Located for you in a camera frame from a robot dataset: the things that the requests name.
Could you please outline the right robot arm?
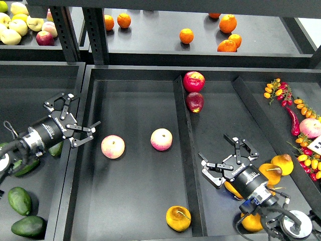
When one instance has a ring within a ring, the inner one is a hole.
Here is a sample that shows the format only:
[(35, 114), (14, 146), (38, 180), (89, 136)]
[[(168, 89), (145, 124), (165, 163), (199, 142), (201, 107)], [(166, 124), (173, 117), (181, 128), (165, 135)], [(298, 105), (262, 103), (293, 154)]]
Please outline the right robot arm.
[(220, 163), (211, 163), (199, 153), (202, 159), (202, 175), (215, 188), (230, 184), (244, 199), (239, 209), (243, 216), (237, 224), (249, 216), (259, 216), (269, 238), (279, 240), (305, 240), (311, 234), (320, 240), (320, 230), (314, 223), (320, 219), (310, 212), (305, 214), (299, 210), (288, 210), (290, 196), (268, 187), (268, 177), (252, 162), (259, 157), (256, 149), (246, 140), (224, 135), (234, 147), (234, 153)]

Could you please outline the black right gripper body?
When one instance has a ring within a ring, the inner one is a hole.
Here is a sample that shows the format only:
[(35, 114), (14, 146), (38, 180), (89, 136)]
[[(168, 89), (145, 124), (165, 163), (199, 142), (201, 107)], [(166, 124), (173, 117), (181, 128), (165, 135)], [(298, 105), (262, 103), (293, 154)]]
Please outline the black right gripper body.
[(256, 160), (258, 156), (240, 157), (240, 163), (237, 163), (236, 154), (230, 155), (224, 160), (224, 164), (233, 167), (232, 170), (224, 171), (224, 178), (244, 199), (267, 199), (268, 179), (252, 165), (252, 161)]

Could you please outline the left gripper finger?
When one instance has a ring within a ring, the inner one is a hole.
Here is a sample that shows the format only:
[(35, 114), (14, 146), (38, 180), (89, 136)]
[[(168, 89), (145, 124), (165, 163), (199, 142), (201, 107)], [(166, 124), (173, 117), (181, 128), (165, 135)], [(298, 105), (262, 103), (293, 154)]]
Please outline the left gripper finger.
[(49, 111), (51, 117), (60, 123), (77, 123), (71, 113), (71, 103), (77, 100), (79, 96), (71, 93), (59, 92), (44, 102), (44, 107)]
[(67, 124), (66, 130), (70, 133), (66, 135), (66, 138), (70, 141), (71, 147), (77, 148), (93, 140), (94, 133), (96, 132), (96, 127), (100, 124), (101, 121), (98, 121), (89, 127), (83, 127), (77, 124)]

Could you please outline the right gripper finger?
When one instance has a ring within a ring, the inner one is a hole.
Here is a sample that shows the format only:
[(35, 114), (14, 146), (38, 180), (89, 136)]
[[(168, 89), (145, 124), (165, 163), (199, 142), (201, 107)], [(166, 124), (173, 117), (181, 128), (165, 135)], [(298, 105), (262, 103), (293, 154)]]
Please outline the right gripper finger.
[[(224, 182), (226, 181), (223, 171), (232, 171), (232, 166), (224, 163), (210, 163), (207, 158), (200, 152), (198, 152), (199, 157), (202, 159), (202, 175), (203, 177), (216, 189), (220, 189)], [(221, 177), (214, 177), (211, 172), (221, 173)]]
[(234, 154), (223, 160), (223, 164), (252, 166), (252, 162), (259, 157), (259, 152), (246, 139), (230, 137), (224, 134), (224, 139), (234, 147)]

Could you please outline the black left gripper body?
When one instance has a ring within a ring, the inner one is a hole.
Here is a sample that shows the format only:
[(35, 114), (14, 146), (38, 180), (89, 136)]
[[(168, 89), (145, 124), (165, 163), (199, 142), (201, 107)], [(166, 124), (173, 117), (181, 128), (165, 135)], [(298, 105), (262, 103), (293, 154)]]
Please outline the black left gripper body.
[(49, 149), (64, 139), (71, 138), (74, 131), (67, 125), (76, 125), (77, 121), (71, 113), (61, 119), (61, 113), (54, 111), (35, 124), (31, 125), (31, 136), (42, 149)]

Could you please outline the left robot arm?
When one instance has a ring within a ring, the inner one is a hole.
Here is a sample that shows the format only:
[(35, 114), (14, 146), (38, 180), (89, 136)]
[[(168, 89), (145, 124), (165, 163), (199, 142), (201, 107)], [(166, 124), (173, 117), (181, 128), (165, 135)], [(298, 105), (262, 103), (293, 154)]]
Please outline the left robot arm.
[(72, 149), (91, 140), (99, 122), (90, 127), (83, 127), (69, 110), (70, 104), (77, 100), (83, 104), (87, 97), (59, 92), (44, 101), (48, 111), (38, 121), (28, 126), (25, 133), (19, 134), (9, 122), (4, 122), (12, 132), (13, 140), (1, 147), (1, 176), (26, 174), (34, 169), (34, 161), (40, 159), (59, 143), (70, 143)]

